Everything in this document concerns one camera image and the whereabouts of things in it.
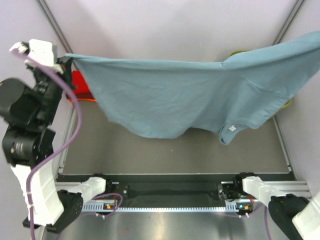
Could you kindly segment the light blue t shirt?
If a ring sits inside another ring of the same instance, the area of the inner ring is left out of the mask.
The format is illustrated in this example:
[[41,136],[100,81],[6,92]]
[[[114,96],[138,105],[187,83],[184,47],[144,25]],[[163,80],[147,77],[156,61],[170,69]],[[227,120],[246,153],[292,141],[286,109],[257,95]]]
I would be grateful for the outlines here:
[[319,71],[320,33],[220,62],[69,57],[109,121],[144,138],[203,129],[227,145],[263,125]]

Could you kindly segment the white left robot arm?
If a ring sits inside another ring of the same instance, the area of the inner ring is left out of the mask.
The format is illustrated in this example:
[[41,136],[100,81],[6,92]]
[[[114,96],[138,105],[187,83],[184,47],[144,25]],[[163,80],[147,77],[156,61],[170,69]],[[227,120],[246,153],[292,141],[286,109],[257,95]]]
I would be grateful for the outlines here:
[[57,190],[52,163],[55,118],[63,90],[37,67],[31,67],[35,86],[17,78],[0,84],[0,115],[8,123],[2,139],[6,161],[19,180],[26,203],[33,212],[23,221],[26,228],[46,227],[55,234],[66,229],[81,213],[85,203],[114,191],[111,179],[94,174],[71,189]]

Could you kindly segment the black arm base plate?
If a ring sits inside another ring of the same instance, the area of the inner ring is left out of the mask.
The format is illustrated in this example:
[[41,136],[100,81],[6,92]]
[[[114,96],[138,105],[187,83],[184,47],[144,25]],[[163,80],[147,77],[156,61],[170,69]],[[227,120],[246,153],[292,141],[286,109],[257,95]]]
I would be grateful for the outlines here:
[[110,191],[126,200],[138,196],[190,196],[231,201],[247,195],[232,183],[216,182],[120,182],[114,183]]

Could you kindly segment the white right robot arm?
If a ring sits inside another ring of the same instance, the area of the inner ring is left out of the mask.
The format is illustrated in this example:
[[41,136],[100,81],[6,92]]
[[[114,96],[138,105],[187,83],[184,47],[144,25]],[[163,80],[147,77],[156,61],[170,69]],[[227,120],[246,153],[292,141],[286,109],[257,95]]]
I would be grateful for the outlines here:
[[263,181],[253,172],[241,172],[233,181],[233,192],[239,198],[251,195],[267,207],[279,229],[290,240],[320,238],[320,194],[311,200],[285,193]]

